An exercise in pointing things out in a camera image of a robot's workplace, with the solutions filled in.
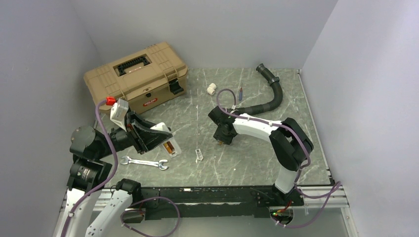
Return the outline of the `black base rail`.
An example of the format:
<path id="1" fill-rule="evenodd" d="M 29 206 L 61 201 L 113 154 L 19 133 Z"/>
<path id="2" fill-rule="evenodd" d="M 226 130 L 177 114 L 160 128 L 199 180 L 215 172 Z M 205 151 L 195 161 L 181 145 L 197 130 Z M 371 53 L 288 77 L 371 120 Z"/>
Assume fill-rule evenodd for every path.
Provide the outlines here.
<path id="1" fill-rule="evenodd" d="M 142 187 L 133 189 L 117 184 L 113 192 L 127 189 L 133 194 L 132 209 L 144 211 L 145 220 L 164 218 L 198 218 L 253 216 L 268 218 L 268 211 L 304 205 L 300 194 L 291 190 L 284 194 L 274 185 Z"/>

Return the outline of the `blue red pen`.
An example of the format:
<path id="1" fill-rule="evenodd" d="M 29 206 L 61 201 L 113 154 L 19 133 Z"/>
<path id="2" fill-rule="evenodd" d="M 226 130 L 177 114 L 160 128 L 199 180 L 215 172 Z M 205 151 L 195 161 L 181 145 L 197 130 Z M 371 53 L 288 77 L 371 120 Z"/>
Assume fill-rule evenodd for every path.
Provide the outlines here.
<path id="1" fill-rule="evenodd" d="M 239 89 L 239 95 L 238 95 L 238 101 L 242 101 L 242 99 L 243 99 L 243 88 L 240 87 L 240 89 Z"/>

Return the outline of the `white remote control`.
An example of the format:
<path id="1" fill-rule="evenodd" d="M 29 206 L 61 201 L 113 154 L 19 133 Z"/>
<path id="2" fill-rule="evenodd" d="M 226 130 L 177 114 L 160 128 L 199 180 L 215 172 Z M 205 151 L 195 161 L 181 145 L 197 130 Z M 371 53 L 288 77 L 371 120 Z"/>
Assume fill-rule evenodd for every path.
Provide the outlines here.
<path id="1" fill-rule="evenodd" d="M 161 150 L 164 154 L 166 154 L 170 158 L 174 158 L 176 156 L 179 156 L 182 153 L 182 150 L 181 150 L 180 146 L 178 145 L 177 141 L 175 140 L 173 133 L 171 132 L 170 128 L 164 122 L 160 122 L 160 123 L 156 124 L 155 126 L 153 126 L 152 128 L 158 128 L 158 129 L 162 130 L 162 132 L 169 133 L 169 135 L 170 135 L 169 138 L 165 139 L 163 142 L 161 142 L 159 144 L 159 148 L 161 148 Z M 169 154 L 167 152 L 167 150 L 163 146 L 163 144 L 166 143 L 166 142 L 171 142 L 171 144 L 174 146 L 174 149 L 175 149 L 174 154 Z"/>

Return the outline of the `silver open-end wrench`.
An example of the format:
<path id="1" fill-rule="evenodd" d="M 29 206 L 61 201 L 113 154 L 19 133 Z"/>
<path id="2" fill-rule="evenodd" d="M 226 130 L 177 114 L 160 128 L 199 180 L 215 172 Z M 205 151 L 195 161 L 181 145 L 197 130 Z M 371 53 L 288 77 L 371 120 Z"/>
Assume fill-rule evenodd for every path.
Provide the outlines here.
<path id="1" fill-rule="evenodd" d="M 167 170 L 168 166 L 165 166 L 165 163 L 168 162 L 166 159 L 162 159 L 159 161 L 148 161 L 148 160 L 140 160 L 140 159 L 133 159 L 129 156 L 123 156 L 120 158 L 120 164 L 128 165 L 128 164 L 140 164 L 140 165 L 148 165 L 157 167 L 159 170 Z"/>

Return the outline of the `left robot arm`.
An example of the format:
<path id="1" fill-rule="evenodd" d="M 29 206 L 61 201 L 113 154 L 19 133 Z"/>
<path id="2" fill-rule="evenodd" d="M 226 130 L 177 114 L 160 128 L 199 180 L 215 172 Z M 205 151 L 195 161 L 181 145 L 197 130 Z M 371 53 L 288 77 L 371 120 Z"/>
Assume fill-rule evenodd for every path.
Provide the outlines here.
<path id="1" fill-rule="evenodd" d="M 59 237 L 103 237 L 128 207 L 144 199 L 141 184 L 122 179 L 102 212 L 91 223 L 94 206 L 105 184 L 118 169 L 117 152 L 134 147 L 139 154 L 169 143 L 176 151 L 171 129 L 165 123 L 152 123 L 134 111 L 119 121 L 116 129 L 98 131 L 92 126 L 77 128 L 72 134 L 70 152 L 73 164 L 67 182 L 65 219 L 60 223 Z"/>

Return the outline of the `tan plastic toolbox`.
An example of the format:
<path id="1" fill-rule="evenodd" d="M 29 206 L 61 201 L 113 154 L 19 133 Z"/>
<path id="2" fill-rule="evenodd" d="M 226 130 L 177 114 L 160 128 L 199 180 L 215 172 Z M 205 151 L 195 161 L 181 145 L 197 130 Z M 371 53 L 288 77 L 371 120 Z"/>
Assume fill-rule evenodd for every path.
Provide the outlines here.
<path id="1" fill-rule="evenodd" d="M 138 114 L 186 93 L 188 66 L 167 42 L 85 73 L 93 101 L 123 98 Z"/>

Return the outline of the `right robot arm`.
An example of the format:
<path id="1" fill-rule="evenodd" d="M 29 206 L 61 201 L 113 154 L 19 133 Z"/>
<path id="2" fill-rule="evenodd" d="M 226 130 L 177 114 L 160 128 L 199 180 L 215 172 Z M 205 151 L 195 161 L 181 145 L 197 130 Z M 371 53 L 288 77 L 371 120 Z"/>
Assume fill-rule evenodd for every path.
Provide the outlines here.
<path id="1" fill-rule="evenodd" d="M 217 125 L 213 137 L 226 145 L 237 135 L 248 135 L 271 144 L 280 164 L 279 175 L 273 185 L 272 198 L 278 205 L 284 205 L 295 190 L 298 172 L 314 145 L 293 118 L 272 121 L 257 118 L 246 113 L 215 107 L 208 117 Z"/>

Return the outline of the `white pipe fitting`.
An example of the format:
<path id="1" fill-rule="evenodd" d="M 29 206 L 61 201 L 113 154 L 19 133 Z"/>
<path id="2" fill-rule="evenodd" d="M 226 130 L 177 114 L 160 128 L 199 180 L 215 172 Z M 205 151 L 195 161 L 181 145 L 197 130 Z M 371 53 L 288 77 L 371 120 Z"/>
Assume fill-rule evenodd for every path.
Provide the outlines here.
<path id="1" fill-rule="evenodd" d="M 211 83 L 211 84 L 207 87 L 207 93 L 208 93 L 209 95 L 213 96 L 213 95 L 215 94 L 216 88 L 217 88 L 216 84 Z"/>

